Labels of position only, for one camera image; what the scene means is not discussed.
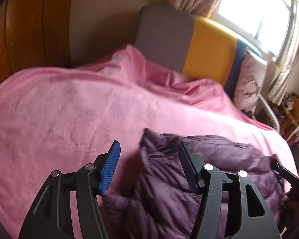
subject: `bed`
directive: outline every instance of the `bed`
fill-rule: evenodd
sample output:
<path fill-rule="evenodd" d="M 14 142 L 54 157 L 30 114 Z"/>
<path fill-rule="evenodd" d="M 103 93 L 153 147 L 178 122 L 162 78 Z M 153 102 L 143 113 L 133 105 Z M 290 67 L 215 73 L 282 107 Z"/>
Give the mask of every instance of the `bed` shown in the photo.
<path fill-rule="evenodd" d="M 127 45 L 89 65 L 26 69 L 0 85 L 0 223 L 12 238 L 51 171 L 78 170 L 107 152 L 113 140 L 122 151 L 109 191 L 132 187 L 144 128 L 252 144 L 265 156 L 277 154 L 297 173 L 275 129 L 239 111 L 220 83 L 190 79 L 148 58 L 140 33 L 136 47 Z"/>

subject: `pink bedspread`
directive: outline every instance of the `pink bedspread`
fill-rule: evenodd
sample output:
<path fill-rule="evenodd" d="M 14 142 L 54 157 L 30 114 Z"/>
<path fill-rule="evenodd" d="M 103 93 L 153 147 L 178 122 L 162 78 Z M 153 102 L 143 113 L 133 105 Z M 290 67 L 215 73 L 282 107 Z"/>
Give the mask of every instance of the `pink bedspread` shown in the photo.
<path fill-rule="evenodd" d="M 122 151 L 111 190 L 132 186 L 146 127 L 251 143 L 296 173 L 281 136 L 237 110 L 220 84 L 190 81 L 128 45 L 79 69 L 27 69 L 0 85 L 0 222 L 17 238 L 50 172 L 78 170 L 113 140 Z"/>

